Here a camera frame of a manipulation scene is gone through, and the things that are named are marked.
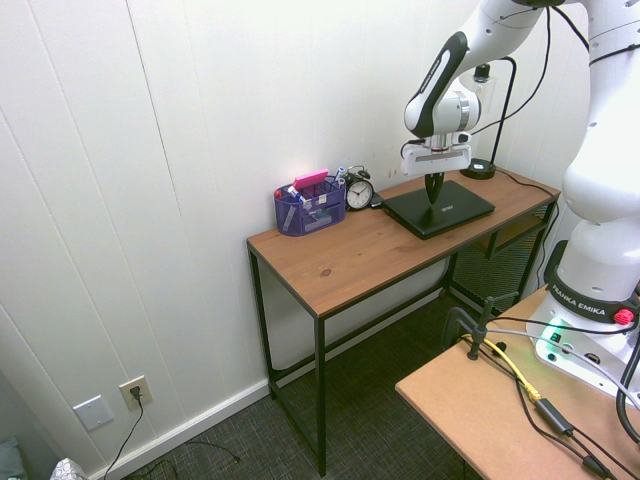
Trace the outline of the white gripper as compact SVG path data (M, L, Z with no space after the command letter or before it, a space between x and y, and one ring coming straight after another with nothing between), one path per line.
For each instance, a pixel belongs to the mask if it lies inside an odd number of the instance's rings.
M401 171L405 176L425 175L427 197L433 204L440 195L442 173L468 168L471 163L471 147L468 144L454 145L446 151L436 152L424 145L408 144L403 147L401 156Z

